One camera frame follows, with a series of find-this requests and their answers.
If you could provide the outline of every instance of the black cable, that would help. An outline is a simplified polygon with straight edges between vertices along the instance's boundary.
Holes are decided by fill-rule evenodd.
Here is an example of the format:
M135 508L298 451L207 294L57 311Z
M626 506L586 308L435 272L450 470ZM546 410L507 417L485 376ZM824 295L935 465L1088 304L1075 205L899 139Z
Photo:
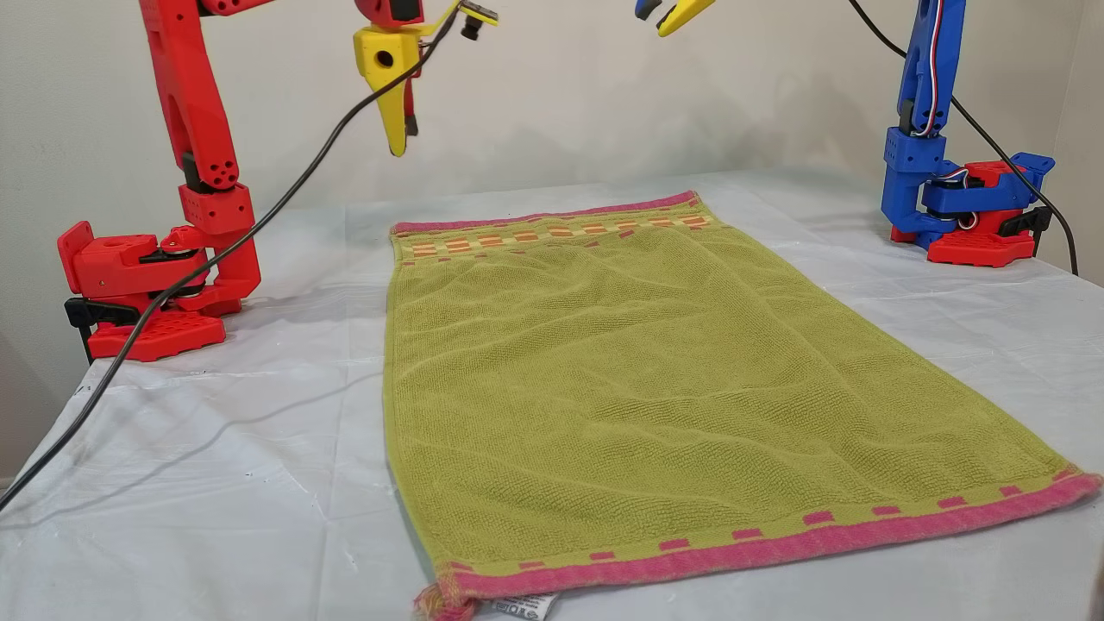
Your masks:
M870 19L870 15L867 14L867 11L863 10L862 6L859 4L858 0L847 0L847 1L851 3L851 7L854 8L856 12L859 13L859 17L862 18L862 21L867 24L867 28L869 28L870 31L874 33L874 36L877 36L879 41L881 41L890 50L893 50L893 52L896 53L896 55L901 56L902 59L904 59L907 55L905 54L904 50L898 48L892 41L889 40L888 36L885 36L885 34L882 33L881 29L879 29L878 24L875 24L873 20ZM1050 209L1051 213L1054 214L1054 218L1058 218L1058 222L1062 225L1062 230L1065 231L1065 242L1070 249L1070 272L1072 272L1074 276L1080 275L1078 273L1078 246L1073 241L1073 229L1070 227L1070 223L1065 220L1065 217L1062 215L1062 212L1059 211L1057 207L1054 207L1054 203L1051 202L1051 200L1048 199L1047 196L1042 193L1042 190L1036 188L1034 185L1032 185L1031 181L1028 180L1028 178L1020 170L1020 167L1012 164L1012 158L1008 157L1008 154L1005 152L1005 149L1002 149L1000 145L997 144L997 140L995 140L992 136L990 136L989 133L985 130L985 127L981 127L981 124L974 118L974 115L969 114L969 112L966 110L966 106L962 105L962 103L958 102L957 97L952 96L951 103L955 106L955 109L957 109L963 115L963 118L966 119L966 123L969 123L970 127L973 127L974 130L977 131L979 136L981 136L981 139L988 143L989 146L992 148L992 150L996 151L998 156L1000 156L1000 159L1002 159L1005 164L1008 165L1008 167L1012 170L1012 172L1016 173L1016 177L1018 177L1019 180L1022 181L1023 185L1031 190L1031 193L1038 197L1039 200L1042 201L1042 203L1047 206L1048 209ZM1038 242L1039 240L1037 239L1036 254L1039 253Z
M330 134L330 137L326 139L326 144L322 145L321 150L319 150L318 155L315 156L315 159L310 162L310 166L308 166L307 169L302 172L302 175L300 175L299 178L296 179L295 183L291 185L291 188L288 189L288 191L284 194L284 197L280 198L279 201L277 201L276 204L270 210L268 210L268 212L265 213L265 215L261 220L258 220L257 223L253 225L253 228L248 230L248 232L246 232L244 235L242 235L240 240L227 246L222 252L209 259L206 263L197 267L195 271L193 271L191 274L188 274L179 282L177 282L174 285L161 292L161 294L158 295L152 303L150 303L149 307L146 308L146 312L142 313L141 317L139 317L138 323L135 324L134 330L131 330L130 336L127 338L126 343L123 344L123 348L119 350L118 356L115 357L115 360L112 361L112 366L107 368L107 372L104 373L104 377L99 380L99 383L96 385L96 388L92 391L92 394L88 396L88 401L84 404L84 408L81 409L81 413L77 414L76 419L73 420L68 429L65 430L65 433L63 433L62 436L59 438L57 441L54 442L54 444L50 446L50 449L31 465L31 467L26 469L26 472L24 472L18 480L15 480L15 482L8 487L8 490L3 493L2 496L0 496L0 512L2 512L4 507L7 507L9 503L11 503L12 498L14 498L24 487L26 487L26 485L40 472L42 472L42 469L44 469L51 461L53 461L54 457L59 455L59 453L62 452L65 445L68 444L68 442L73 440L73 436L76 435L76 433L81 430L85 421L88 420L88 415L92 414L92 410L96 407L97 403L99 403L99 399L104 396L104 392L107 390L107 386L112 382L113 379L115 379L115 375L118 372L119 367L123 366L123 361L126 359L127 354L134 347L135 341L138 340L138 336L141 334L142 328L146 327L146 324L149 322L149 318L153 315L153 312L157 308L160 308L161 306L167 304L172 298L172 296L177 294L177 292L179 292L184 286L188 286L188 284L191 283L193 280L204 275L205 273L208 273L209 270L211 270L211 267L214 267L223 259L226 259L234 251L245 245L257 233L259 233L262 229L264 229L269 222L272 222L272 220L276 218L276 214L278 214L284 209L284 207L287 206L287 203L291 200L291 198L296 194L296 192L299 191L299 188L301 188L302 185L306 183L308 179L310 179L310 176L314 175L315 170L322 162L322 159L325 159L326 156L330 152L330 148L333 147L333 144L337 141L338 136L340 136L341 131L344 130L347 125L349 125L349 122L352 120L353 117L360 113L360 110L364 109L373 102L375 102L378 98L380 98L381 95L386 94L388 92L394 90L395 87L400 86L401 84L410 80L411 76L417 73L422 69L422 66L429 61L429 57L433 56L434 51L437 49L437 44L439 44L440 41L445 38L445 35L448 34L448 31L452 30L453 23L456 21L456 15L459 9L457 8L454 9L452 13L449 13L448 18L442 24L440 32L425 48L425 53L422 55L422 59L418 60L418 62L415 63L413 67L411 67L405 73L396 77L394 81L389 83L383 88L380 88L375 93L372 93L371 95L365 97L363 101L353 106L353 108L344 115L341 122L338 123L337 127L333 128L333 131Z

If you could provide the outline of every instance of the red robot arm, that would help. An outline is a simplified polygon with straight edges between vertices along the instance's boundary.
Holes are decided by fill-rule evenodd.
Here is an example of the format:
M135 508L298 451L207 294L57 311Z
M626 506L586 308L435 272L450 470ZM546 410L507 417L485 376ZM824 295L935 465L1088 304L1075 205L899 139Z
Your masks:
M241 176L230 124L203 44L200 18L231 15L270 0L140 0L153 74L177 166L184 172L179 194L190 225L157 243L152 235L99 238L87 222L59 239L73 293L70 323L82 330L92 358L118 354L138 314L156 293L240 239L255 220ZM219 318L235 313L261 283L253 242L158 309L129 358L155 360L225 339ZM91 327L96 326L95 334Z

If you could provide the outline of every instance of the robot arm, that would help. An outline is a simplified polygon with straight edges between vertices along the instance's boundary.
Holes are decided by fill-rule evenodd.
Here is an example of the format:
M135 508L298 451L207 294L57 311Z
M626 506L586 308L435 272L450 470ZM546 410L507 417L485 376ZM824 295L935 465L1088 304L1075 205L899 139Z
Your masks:
M189 225L177 227L158 242L153 235L95 238L88 222L81 222L57 240L70 288L78 295L66 302L66 313L81 330L89 361L117 355L130 326L161 291L202 265L209 250L222 252L254 225L200 19L233 15L269 1L140 1L166 126L184 173L178 191ZM467 0L457 0L436 24L423 23L421 0L357 0L357 6L373 22L358 33L357 51L374 90L414 67L421 38L432 34L454 9L467 15L464 34L469 39L478 36L482 23L497 23L495 13ZM410 81L379 103L392 151L402 155L406 136L416 134ZM149 361L221 343L225 328L220 317L240 310L242 299L259 283L250 241L219 264L213 283L206 282L206 274L199 276L157 308L128 358Z
M958 73L966 0L919 0L898 97L899 124L885 139L882 212L893 223L891 239L915 243L931 261L1000 267L1034 254L1050 224L1037 201L1004 161L958 166L944 158L941 130L951 115ZM647 19L661 0L637 0ZM713 0L679 0L660 20L660 36L684 25ZM1031 186L1041 188L1054 167L1048 157L1011 158ZM917 202L925 211L917 211Z

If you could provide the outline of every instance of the wire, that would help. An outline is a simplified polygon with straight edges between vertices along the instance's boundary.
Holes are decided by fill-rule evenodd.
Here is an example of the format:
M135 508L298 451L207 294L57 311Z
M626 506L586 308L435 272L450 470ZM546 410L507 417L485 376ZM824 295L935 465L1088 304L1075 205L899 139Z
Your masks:
M928 70L932 74L932 107L927 110L927 125L923 131L913 131L913 136L931 136L935 129L936 108L940 105L940 75L935 66L935 57L940 51L940 31L943 30L943 0L937 0L935 9L935 27L932 29L932 46L928 50Z
M127 338L126 343L123 344L123 348L119 350L118 356L115 357L115 359L112 361L112 365L107 368L107 372L104 373L104 377L99 380L99 383L96 385L96 388L92 391L92 394L88 396L88 401L84 404L84 408L81 409L81 413L77 414L76 419L73 420L68 429L65 430L65 432L61 435L61 438L59 438L57 441L54 442L53 445L50 446L50 449L46 450L46 452L43 453L42 456L39 457L29 469L26 469L26 471L19 478L17 478L15 482L12 483L10 487L8 487L8 490L3 493L3 495L0 496L0 512L2 512L4 507L7 507L8 504L11 503L11 501L21 491L23 491L23 488L26 487L26 485L33 478L40 472L42 472L42 470L46 467L46 465L51 461L53 461L53 459L56 457L59 453L62 452L65 445L68 444L71 440L73 440L73 436L76 435L76 433L81 430L84 423L88 420L88 417L92 414L93 409L95 409L96 404L99 403L100 398L107 390L107 386L112 382L113 379L115 379L115 375L118 372L119 367L123 366L123 361L126 359L127 354L134 347L135 341L138 340L138 336L141 334L142 328L145 328L146 324L149 323L149 318L153 315L153 312L163 306L164 304L167 304L172 298L172 296L177 294L177 292L187 286L193 280L203 276L211 267L214 267L222 260L233 254L234 251L245 245L257 233L259 233L262 229L264 229L269 222L272 222L273 219L276 218L276 215L284 209L284 207L287 206L287 203L291 200L291 198L295 197L296 192L299 191L299 189L304 186L304 183L306 183L307 180L310 179L310 176L314 175L315 170L318 169L318 166L330 152L330 149L337 141L338 136L340 136L341 131L344 130L347 125L349 125L349 122L351 122L353 117L355 117L357 114L360 113L360 110L364 109L373 102L375 102L378 98L380 98L380 96L402 85L407 80L410 80L414 74L416 74L418 71L422 70L425 63L429 61L429 57L433 56L433 53L437 49L437 45L445 38L445 35L448 34L448 31L452 30L453 23L456 21L456 15L458 11L459 11L458 7L456 9L453 9L453 12L442 24L440 32L437 34L437 36L433 39L433 42L431 42L426 46L425 53L422 55L422 59L418 60L418 62L416 62L414 66L412 66L410 70L407 70L399 77L396 77L394 81L389 83L383 88L380 88L379 91L365 97L359 104L353 106L353 108L349 110L343 118L341 118L337 127L335 127L333 131L330 134L330 137L326 139L326 144L322 145L321 150L318 151L318 155L315 156L315 159L310 162L309 166L307 166L307 169L302 172L302 175L300 175L299 178L296 179L295 183L291 185L290 189L288 189L288 191L284 194L284 197L280 198L279 201L277 201L276 204L270 210L268 210L268 212L265 213L265 215L261 220L258 220L256 224L253 225L253 228L251 228L236 242L227 246L219 254L209 259L206 263L204 263L203 265L197 267L191 274L188 274L187 276L178 281L174 285L161 292L161 294L158 295L152 303L150 303L150 305L146 308L146 312L142 313L141 317L138 318L138 323L135 324L134 330L131 330L129 338Z
M936 179L938 179L940 181L949 181L949 180L954 179L955 177L958 177L959 175L963 175L963 173L966 173L966 172L969 172L969 170L966 169L966 168L959 168L958 170L955 170L951 175L944 175L943 177L936 177Z
M890 50L893 50L893 52L896 53L896 55L901 56L902 59L907 56L904 50L895 45L892 41L889 40L888 36L885 36L885 34L882 33L881 29L879 29L878 24L875 24L873 20L870 19L870 15L867 14L867 11L863 10L862 6L859 4L858 0L847 0L847 1L850 2L851 7L854 8L854 11L859 13L859 17L862 18L862 21L867 24L867 28L869 28L870 31L874 33L874 36L877 36L879 41L881 41ZM970 127L973 127L974 130L977 131L979 136L981 136L981 139L985 140L989 145L989 147L997 152L998 156L1000 156L1000 159L1008 165L1008 168L1010 168L1012 172L1016 173L1016 177L1025 186L1027 186L1028 189L1031 190L1031 193L1038 197L1039 200L1042 201L1042 203L1047 206L1047 208L1050 209L1050 211L1054 214L1054 218L1058 219L1058 222L1062 225L1062 230L1065 232L1065 243L1070 249L1070 272L1072 272L1074 276L1079 276L1080 274L1078 272L1078 246L1073 240L1073 229L1070 227L1070 223L1065 220L1065 217L1062 215L1062 212L1059 211L1057 207L1054 207L1054 203L1051 202L1051 200L1048 199L1047 196L1043 194L1039 188L1036 188L1034 185L1031 183L1030 180L1028 180L1028 178L1020 170L1020 167L1016 166L1016 164L1012 162L1012 158L1008 157L1008 154L1005 152L1005 149L1002 149L1000 145L997 144L997 140L995 140L992 136L990 136L989 133L985 130L985 127L981 127L981 124L974 118L974 115L972 115L969 112L966 110L966 106L962 105L962 103L958 102L957 97L952 96L951 104L954 105L955 109L963 115L963 118L966 119L966 123L968 123ZM1039 254L1039 241L1040 241L1039 236L1037 235L1036 251L1034 251L1036 255Z

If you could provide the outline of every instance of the white wall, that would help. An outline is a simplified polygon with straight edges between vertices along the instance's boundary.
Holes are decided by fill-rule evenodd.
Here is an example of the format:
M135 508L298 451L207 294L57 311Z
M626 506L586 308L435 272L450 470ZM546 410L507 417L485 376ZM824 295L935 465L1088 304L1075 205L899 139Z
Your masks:
M1048 196L1074 227L1081 275L1104 285L1104 0L1087 0L1076 54L1070 73L1070 87L1058 133L1054 158L1059 167L1048 181ZM1069 263L1065 238L1054 223L1054 232L1040 255L1065 266Z
M970 2L958 95L1011 150L1053 148L1083 2ZM916 0L867 3L907 39ZM485 4L503 25L442 46L407 157L388 156L365 110L298 207L790 164L880 182L901 63L845 0L728 0L668 40L630 0ZM0 0L0 15L2 476L84 370L54 239L81 219L100 235L164 233L182 178L137 1ZM362 19L349 0L280 0L204 24L261 211L365 94ZM947 133L952 157L991 159L963 123Z

